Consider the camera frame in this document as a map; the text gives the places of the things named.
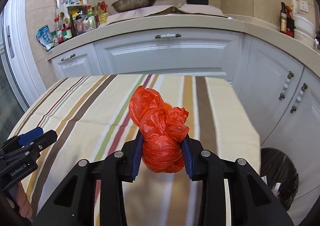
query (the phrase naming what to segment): cooking oil bottle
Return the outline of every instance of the cooking oil bottle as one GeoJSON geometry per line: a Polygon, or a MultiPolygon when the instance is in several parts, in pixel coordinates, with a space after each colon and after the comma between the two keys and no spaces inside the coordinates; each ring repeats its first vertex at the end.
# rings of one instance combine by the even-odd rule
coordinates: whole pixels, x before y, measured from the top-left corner
{"type": "Polygon", "coordinates": [[[103,0],[98,0],[97,6],[95,8],[95,14],[98,15],[100,24],[107,22],[108,8],[103,0]]]}

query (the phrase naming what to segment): wall socket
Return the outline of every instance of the wall socket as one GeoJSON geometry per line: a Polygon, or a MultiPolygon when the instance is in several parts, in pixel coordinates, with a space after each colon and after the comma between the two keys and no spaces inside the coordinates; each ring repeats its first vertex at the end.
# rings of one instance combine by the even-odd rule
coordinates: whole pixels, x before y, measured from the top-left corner
{"type": "Polygon", "coordinates": [[[308,10],[308,2],[300,0],[300,10],[309,12],[308,10]]]}

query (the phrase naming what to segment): red plastic bag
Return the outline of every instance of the red plastic bag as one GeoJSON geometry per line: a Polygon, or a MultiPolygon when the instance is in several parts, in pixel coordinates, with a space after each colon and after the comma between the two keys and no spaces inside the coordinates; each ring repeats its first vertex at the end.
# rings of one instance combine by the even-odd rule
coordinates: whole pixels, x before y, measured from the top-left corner
{"type": "Polygon", "coordinates": [[[180,144],[189,127],[185,108],[168,109],[159,92],[139,86],[129,102],[129,116],[143,137],[142,160],[151,171],[175,173],[184,167],[180,144]]]}

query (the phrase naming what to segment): silver screw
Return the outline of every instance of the silver screw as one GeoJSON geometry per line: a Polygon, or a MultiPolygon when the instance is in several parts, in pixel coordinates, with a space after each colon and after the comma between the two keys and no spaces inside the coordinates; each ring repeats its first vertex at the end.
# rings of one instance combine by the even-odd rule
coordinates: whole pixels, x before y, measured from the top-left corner
{"type": "Polygon", "coordinates": [[[238,159],[238,164],[239,165],[245,165],[246,163],[247,163],[247,161],[245,159],[243,159],[243,158],[239,158],[238,159]]]}
{"type": "Polygon", "coordinates": [[[117,152],[114,153],[114,156],[115,156],[115,157],[122,157],[123,155],[124,155],[124,154],[123,154],[122,151],[117,151],[117,152]]]}
{"type": "Polygon", "coordinates": [[[203,157],[208,157],[208,156],[211,155],[211,153],[210,153],[210,151],[208,151],[208,150],[202,150],[202,151],[201,151],[201,155],[202,155],[203,157]]]}
{"type": "Polygon", "coordinates": [[[79,165],[79,166],[86,166],[86,165],[87,165],[87,163],[88,163],[88,161],[87,161],[87,160],[82,159],[82,160],[80,160],[80,161],[78,162],[78,165],[79,165]]]}

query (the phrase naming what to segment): blue gripper pad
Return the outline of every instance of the blue gripper pad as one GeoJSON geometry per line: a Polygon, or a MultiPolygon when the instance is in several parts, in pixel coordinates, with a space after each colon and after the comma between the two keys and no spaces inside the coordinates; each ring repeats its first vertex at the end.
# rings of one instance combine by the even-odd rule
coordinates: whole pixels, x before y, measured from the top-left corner
{"type": "Polygon", "coordinates": [[[136,179],[136,176],[139,173],[139,168],[140,168],[140,163],[142,158],[142,144],[143,144],[143,140],[142,140],[142,135],[140,134],[140,137],[138,138],[138,144],[132,158],[131,177],[133,180],[136,179]]]}
{"type": "Polygon", "coordinates": [[[40,137],[43,134],[43,129],[41,127],[36,127],[33,130],[30,130],[28,133],[25,133],[20,136],[18,143],[20,146],[27,146],[30,142],[35,140],[37,137],[40,137]]]}
{"type": "Polygon", "coordinates": [[[189,178],[192,179],[194,175],[193,159],[192,159],[191,151],[186,139],[181,143],[181,152],[182,152],[182,157],[184,161],[184,166],[186,168],[186,172],[189,178]]]}

